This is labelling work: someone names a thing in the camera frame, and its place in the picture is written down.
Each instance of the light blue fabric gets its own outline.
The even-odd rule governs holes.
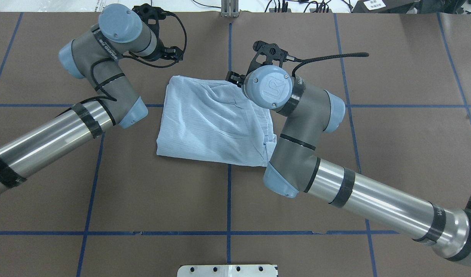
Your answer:
[[[156,143],[159,156],[265,167],[276,135],[269,109],[236,85],[174,76]]]

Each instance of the white sticker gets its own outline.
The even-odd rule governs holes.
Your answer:
[[[386,4],[384,4],[383,0],[369,0],[369,1],[364,1],[363,3],[365,7],[367,7],[367,9],[369,10],[376,10],[376,9],[386,7]]]

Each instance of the silver metal tube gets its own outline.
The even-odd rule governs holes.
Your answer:
[[[83,106],[100,124],[102,131],[113,126],[100,103],[93,101]],[[0,147],[0,158],[21,177],[28,178],[92,139],[93,136],[85,123],[70,110]],[[0,183],[0,194],[7,189]]]
[[[339,194],[343,179],[343,167],[321,160],[308,193],[330,203]],[[353,190],[343,208],[413,239],[421,239],[429,232],[436,212],[432,203],[360,174],[355,174]],[[425,242],[433,245],[436,254],[449,258],[464,247],[469,221],[460,209],[444,209],[444,212],[446,226],[442,235],[437,242]]]

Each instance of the white floor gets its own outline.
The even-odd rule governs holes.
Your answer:
[[[132,8],[135,5],[142,5],[149,0],[0,0],[0,11],[26,11],[26,12],[88,12],[101,11],[103,7],[112,3],[121,3]],[[197,0],[204,5],[220,6],[221,0]],[[197,5],[192,0],[152,0],[153,5],[162,7],[170,11],[206,11],[219,10]],[[357,0],[350,0],[355,6]],[[251,12],[263,12],[268,0],[239,0],[239,8]],[[330,9],[337,13],[349,13],[350,9],[343,0],[331,0],[328,3]],[[292,12],[303,12],[307,4],[289,2],[288,7]],[[464,10],[471,12],[471,5],[464,4]]]

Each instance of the light blue joint cap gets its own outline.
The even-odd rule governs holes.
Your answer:
[[[243,90],[256,105],[275,109],[283,106],[292,95],[290,75],[276,65],[263,65],[246,77]]]
[[[331,114],[329,115],[329,123],[325,133],[332,133],[338,128],[341,121],[343,121],[343,117],[345,116],[345,102],[329,91],[325,91],[328,93],[329,102],[331,102]]]
[[[148,109],[143,103],[141,97],[139,97],[133,107],[131,107],[130,111],[123,118],[123,120],[119,122],[119,126],[121,126],[122,128],[128,128],[129,126],[137,123],[147,115]]]
[[[283,178],[283,176],[278,173],[271,163],[268,163],[266,167],[263,182],[267,188],[278,193],[279,195],[283,195],[288,198],[294,198],[297,196],[298,189],[290,185],[290,183],[287,182],[285,178]]]
[[[128,43],[139,37],[143,22],[125,5],[111,4],[98,16],[98,26],[105,37],[113,42]]]
[[[73,40],[66,44],[65,47],[61,48],[58,55],[59,61],[73,77],[83,79],[84,76],[80,73],[80,70],[78,70],[77,65],[73,59],[72,44]]]

